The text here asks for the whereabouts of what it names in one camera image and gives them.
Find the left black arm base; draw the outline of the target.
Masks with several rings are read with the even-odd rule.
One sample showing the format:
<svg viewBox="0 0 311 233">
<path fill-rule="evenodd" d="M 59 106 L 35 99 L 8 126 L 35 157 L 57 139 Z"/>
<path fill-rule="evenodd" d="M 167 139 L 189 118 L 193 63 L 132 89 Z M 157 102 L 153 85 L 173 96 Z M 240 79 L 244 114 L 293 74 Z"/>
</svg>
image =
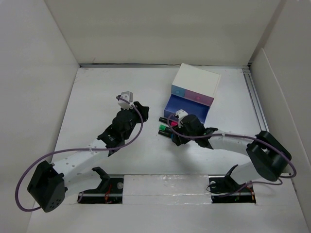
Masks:
<svg viewBox="0 0 311 233">
<path fill-rule="evenodd" d="M 79 204 L 122 204 L 124 175 L 108 175 L 102 168 L 94 167 L 101 182 L 98 187 L 80 192 L 77 198 Z"/>
</svg>

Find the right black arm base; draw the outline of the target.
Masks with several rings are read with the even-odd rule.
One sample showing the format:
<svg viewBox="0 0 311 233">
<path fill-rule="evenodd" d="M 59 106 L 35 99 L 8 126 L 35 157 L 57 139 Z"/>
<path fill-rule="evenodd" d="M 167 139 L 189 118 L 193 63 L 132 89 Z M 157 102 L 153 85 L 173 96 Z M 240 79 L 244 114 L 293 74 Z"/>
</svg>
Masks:
<svg viewBox="0 0 311 233">
<path fill-rule="evenodd" d="M 231 174 L 238 165 L 234 165 L 225 175 L 211 175 L 206 191 L 211 194 L 213 204 L 256 203 L 254 189 L 237 184 Z"/>
</svg>

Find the blue cap black marker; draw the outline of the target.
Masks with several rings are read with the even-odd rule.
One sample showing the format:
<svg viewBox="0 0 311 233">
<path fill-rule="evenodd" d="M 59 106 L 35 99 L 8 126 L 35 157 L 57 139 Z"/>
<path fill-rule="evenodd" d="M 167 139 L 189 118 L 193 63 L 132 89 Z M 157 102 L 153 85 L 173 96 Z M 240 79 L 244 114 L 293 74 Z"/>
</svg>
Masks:
<svg viewBox="0 0 311 233">
<path fill-rule="evenodd" d="M 169 139 L 173 139 L 173 133 L 172 131 L 163 131 L 163 130 L 159 130 L 158 131 L 158 134 L 161 135 L 161 136 L 164 136 L 166 138 L 169 138 Z"/>
</svg>

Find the pink cap black marker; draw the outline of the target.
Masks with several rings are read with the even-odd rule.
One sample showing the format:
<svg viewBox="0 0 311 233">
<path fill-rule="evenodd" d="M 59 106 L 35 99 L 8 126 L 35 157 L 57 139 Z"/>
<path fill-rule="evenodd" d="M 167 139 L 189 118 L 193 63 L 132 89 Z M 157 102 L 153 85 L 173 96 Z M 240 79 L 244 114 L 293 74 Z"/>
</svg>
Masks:
<svg viewBox="0 0 311 233">
<path fill-rule="evenodd" d="M 159 118 L 159 122 L 164 123 L 164 124 L 166 124 L 166 125 L 170 125 L 170 126 L 172 126 L 172 127 L 178 125 L 177 122 L 172 121 L 172 120 L 167 120 L 167 119 L 164 118 L 164 117 L 160 117 L 160 118 Z"/>
</svg>

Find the green cap black marker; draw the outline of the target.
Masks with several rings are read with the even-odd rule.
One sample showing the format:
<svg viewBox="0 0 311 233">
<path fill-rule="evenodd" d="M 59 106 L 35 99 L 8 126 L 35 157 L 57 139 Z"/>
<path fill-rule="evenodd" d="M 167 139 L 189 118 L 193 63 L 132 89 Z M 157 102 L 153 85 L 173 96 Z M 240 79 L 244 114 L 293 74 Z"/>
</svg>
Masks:
<svg viewBox="0 0 311 233">
<path fill-rule="evenodd" d="M 159 126 L 159 130 L 160 131 L 165 131 L 165 132 L 170 132 L 171 131 L 171 129 L 168 126 L 162 125 L 162 124 Z"/>
</svg>

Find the pink drawer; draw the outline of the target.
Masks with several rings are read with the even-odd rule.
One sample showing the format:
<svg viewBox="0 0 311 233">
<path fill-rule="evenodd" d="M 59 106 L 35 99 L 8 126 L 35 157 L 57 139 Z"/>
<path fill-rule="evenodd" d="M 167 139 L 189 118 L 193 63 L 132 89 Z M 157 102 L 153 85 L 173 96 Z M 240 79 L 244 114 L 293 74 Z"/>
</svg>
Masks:
<svg viewBox="0 0 311 233">
<path fill-rule="evenodd" d="M 211 106 L 214 101 L 214 97 L 206 96 L 190 90 L 185 90 L 184 98 L 206 106 Z"/>
</svg>

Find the light blue drawer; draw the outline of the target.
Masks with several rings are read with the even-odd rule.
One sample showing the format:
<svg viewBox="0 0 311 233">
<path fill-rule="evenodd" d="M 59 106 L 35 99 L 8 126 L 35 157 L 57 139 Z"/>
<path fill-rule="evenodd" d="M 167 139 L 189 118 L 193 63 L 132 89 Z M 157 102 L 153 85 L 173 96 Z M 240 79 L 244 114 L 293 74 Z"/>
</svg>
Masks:
<svg viewBox="0 0 311 233">
<path fill-rule="evenodd" d="M 181 88 L 181 87 L 176 86 L 176 85 L 171 85 L 171 94 L 172 95 L 176 95 L 176 96 L 183 98 L 185 96 L 185 92 L 186 92 L 186 90 L 184 88 Z"/>
</svg>

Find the white drawer organizer cabinet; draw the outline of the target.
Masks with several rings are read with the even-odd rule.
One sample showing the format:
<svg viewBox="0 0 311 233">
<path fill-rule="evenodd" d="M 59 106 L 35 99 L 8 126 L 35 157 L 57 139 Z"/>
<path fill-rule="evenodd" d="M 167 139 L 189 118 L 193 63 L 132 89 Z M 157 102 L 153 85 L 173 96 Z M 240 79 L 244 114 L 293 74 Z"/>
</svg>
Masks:
<svg viewBox="0 0 311 233">
<path fill-rule="evenodd" d="M 221 75 L 182 63 L 172 86 L 214 97 Z"/>
</svg>

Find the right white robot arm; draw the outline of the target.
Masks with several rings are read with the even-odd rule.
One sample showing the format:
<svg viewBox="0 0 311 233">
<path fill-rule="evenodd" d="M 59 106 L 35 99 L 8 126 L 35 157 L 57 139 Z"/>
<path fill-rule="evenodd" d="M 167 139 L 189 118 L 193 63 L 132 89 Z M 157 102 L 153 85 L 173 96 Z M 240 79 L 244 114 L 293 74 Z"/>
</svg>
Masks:
<svg viewBox="0 0 311 233">
<path fill-rule="evenodd" d="M 179 110 L 173 114 L 178 124 L 171 128 L 172 141 L 183 145 L 194 141 L 198 146 L 210 150 L 226 150 L 249 157 L 250 162 L 234 165 L 219 182 L 211 183 L 212 190 L 233 192 L 260 177 L 275 184 L 286 166 L 293 166 L 291 154 L 268 131 L 255 136 L 223 132 L 217 128 L 206 128 L 196 115 Z"/>
</svg>

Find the purple blue drawer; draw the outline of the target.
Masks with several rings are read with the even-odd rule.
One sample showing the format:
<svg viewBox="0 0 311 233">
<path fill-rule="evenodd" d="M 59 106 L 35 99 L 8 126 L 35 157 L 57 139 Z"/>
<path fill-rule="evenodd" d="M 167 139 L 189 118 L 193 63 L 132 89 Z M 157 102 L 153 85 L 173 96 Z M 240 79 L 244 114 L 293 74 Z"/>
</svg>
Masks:
<svg viewBox="0 0 311 233">
<path fill-rule="evenodd" d="M 204 124 L 209 109 L 209 106 L 187 100 L 176 95 L 171 95 L 164 109 L 164 117 L 168 118 L 170 114 L 175 113 L 178 110 L 184 110 L 188 114 L 196 115 L 200 122 Z"/>
</svg>

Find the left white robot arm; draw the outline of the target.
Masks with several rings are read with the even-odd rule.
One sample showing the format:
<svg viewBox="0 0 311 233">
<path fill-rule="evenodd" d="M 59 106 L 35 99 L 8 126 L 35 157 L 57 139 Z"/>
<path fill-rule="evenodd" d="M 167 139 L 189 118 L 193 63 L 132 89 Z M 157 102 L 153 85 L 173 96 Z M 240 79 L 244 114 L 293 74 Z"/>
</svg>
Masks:
<svg viewBox="0 0 311 233">
<path fill-rule="evenodd" d="M 87 148 L 71 149 L 72 155 L 54 163 L 43 156 L 31 165 L 35 171 L 27 190 L 45 213 L 55 210 L 72 194 L 92 189 L 101 193 L 108 188 L 109 175 L 95 163 L 133 143 L 129 137 L 135 126 L 149 118 L 150 108 L 138 101 L 121 99 L 118 104 L 121 110 L 112 124 Z"/>
</svg>

